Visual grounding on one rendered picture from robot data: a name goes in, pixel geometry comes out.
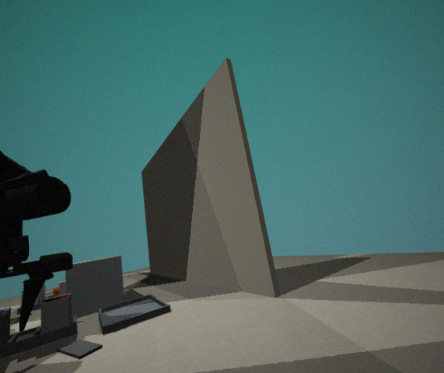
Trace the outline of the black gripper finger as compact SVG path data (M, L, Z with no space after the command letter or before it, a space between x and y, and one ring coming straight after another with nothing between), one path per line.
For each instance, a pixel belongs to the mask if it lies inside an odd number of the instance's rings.
M23 282L23 301L20 310L19 331L24 331L27 320L36 302L36 298L44 282L50 280L54 275L48 277L37 277Z

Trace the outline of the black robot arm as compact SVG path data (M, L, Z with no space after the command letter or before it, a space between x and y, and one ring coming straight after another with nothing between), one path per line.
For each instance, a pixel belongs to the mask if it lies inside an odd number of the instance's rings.
M0 222L23 223L65 212L71 194L60 179L49 176L45 169L34 173L0 152ZM12 234L12 235L9 235ZM0 275L9 266L27 261L28 235L0 233Z

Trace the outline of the orange-handled screwdriver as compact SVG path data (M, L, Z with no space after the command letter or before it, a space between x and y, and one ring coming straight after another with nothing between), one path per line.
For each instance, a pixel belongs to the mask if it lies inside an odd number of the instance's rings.
M55 294L57 294L57 293L59 293L59 287L58 288L55 288L53 291L49 291L49 292L47 292L47 293L45 293L46 295L47 294L50 294L50 293L55 293Z

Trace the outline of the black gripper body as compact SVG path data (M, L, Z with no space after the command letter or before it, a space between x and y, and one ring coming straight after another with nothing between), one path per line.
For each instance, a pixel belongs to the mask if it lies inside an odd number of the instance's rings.
M23 224L17 222L0 222L0 233L13 232L15 236L23 235ZM21 274L29 275L29 279L51 276L52 273L70 270L73 268L73 255L71 253L55 253L40 256L40 260L29 263L19 262L19 265L12 265L13 269L0 275L1 278L17 276ZM11 272L13 271L13 272Z

